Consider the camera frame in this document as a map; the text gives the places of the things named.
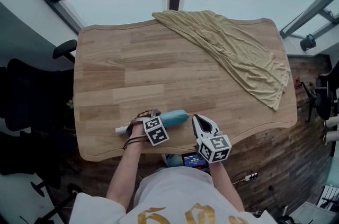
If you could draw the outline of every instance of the blue object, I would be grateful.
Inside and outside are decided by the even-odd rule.
[[[162,154],[163,160],[167,167],[182,167],[184,163],[181,155],[178,154]]]
[[[188,115],[185,110],[175,110],[172,112],[160,114],[160,119],[165,128],[177,126],[181,123],[184,123],[188,120],[190,115]]]

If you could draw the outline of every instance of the wooden floor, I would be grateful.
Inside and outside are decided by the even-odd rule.
[[[300,76],[305,83],[329,72],[328,61],[326,56],[289,58],[293,78]],[[307,99],[302,88],[296,91],[296,96],[298,105]],[[288,205],[288,212],[293,212],[305,201],[318,201],[332,146],[323,146],[322,119],[314,111],[311,122],[306,124],[307,115],[308,106],[305,106],[298,110],[298,122],[294,127],[263,131],[233,146],[225,162],[229,176],[234,177],[247,169],[258,172],[258,178],[239,183],[237,188],[246,210],[267,209],[276,215],[277,208],[282,205]],[[69,183],[79,185],[87,194],[105,196],[119,160],[120,157],[87,162],[78,154],[68,156],[68,161],[80,168],[82,173],[66,172],[61,179],[60,190],[52,189],[57,203],[67,196],[66,186]],[[142,155],[138,174],[147,176],[163,166],[160,155]],[[233,182],[243,175],[235,177]],[[270,185],[274,187],[274,194],[269,190]],[[66,219],[71,210],[72,204],[63,210]]]

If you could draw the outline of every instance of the crumpled fabric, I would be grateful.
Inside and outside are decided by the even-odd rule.
[[[273,110],[278,109],[290,69],[254,36],[212,11],[168,10],[152,16],[203,48],[245,91]]]

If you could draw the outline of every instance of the black chair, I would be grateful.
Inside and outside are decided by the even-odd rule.
[[[36,173],[46,184],[60,188],[59,154],[39,133],[20,131],[14,137],[0,132],[0,157],[0,174]]]
[[[67,41],[55,48],[53,58],[75,49],[76,40]],[[67,105],[73,98],[73,75],[73,69],[46,71],[10,60],[7,68],[0,67],[0,118],[11,131],[74,129],[73,109]]]
[[[306,87],[304,82],[301,82],[308,96],[308,101],[297,108],[309,104],[308,123],[312,116],[313,108],[316,109],[319,117],[323,120],[328,120],[331,116],[332,107],[338,108],[338,101],[334,102],[333,93],[339,88],[339,62],[328,74],[320,74],[316,79],[316,86],[310,82],[310,89]]]

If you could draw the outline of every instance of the person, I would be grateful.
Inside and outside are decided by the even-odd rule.
[[[137,124],[131,137],[144,134],[143,125]],[[276,223],[267,212],[258,219],[245,212],[221,162],[209,165],[211,176],[191,167],[171,167],[144,178],[136,191],[134,208],[126,214],[135,188],[142,143],[127,146],[106,198],[78,194],[70,224]]]

